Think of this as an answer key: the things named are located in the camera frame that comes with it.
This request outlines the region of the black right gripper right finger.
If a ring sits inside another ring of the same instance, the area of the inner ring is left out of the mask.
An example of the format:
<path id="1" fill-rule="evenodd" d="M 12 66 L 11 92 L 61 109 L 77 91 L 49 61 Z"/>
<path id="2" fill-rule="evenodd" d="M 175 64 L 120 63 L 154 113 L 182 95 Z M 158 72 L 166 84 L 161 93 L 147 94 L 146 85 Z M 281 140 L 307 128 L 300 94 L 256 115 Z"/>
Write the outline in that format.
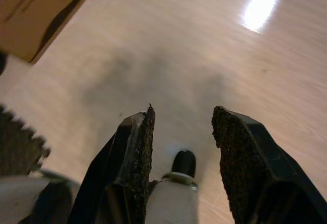
<path id="1" fill-rule="evenodd" d="M 212 126 L 235 224 L 327 224 L 327 201 L 262 123 L 217 106 Z"/>

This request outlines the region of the brown cardboard box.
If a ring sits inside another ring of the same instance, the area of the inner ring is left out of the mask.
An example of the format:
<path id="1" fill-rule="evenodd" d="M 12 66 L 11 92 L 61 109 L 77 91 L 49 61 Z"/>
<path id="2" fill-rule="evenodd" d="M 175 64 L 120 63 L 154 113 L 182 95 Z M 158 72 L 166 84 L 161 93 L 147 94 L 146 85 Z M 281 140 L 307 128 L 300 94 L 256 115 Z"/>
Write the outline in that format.
<path id="1" fill-rule="evenodd" d="M 85 0 L 0 0 L 0 53 L 35 64 Z"/>

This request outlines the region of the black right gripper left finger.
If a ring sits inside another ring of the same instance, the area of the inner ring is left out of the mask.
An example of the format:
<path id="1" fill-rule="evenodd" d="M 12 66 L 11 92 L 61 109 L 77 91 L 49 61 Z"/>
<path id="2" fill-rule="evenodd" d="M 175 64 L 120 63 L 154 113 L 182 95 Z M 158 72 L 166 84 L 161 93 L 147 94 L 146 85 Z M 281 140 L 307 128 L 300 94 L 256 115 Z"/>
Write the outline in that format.
<path id="1" fill-rule="evenodd" d="M 123 119 L 92 160 L 67 224 L 145 224 L 155 111 Z"/>

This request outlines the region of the black serrated robot foot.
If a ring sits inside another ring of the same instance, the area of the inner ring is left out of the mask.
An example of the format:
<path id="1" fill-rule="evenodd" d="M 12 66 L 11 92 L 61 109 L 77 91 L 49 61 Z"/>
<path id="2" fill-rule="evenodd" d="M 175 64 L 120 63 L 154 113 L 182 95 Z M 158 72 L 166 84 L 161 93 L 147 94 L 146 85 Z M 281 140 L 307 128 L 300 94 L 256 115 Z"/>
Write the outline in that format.
<path id="1" fill-rule="evenodd" d="M 51 150 L 13 111 L 0 104 L 0 177 L 29 175 L 41 168 Z"/>

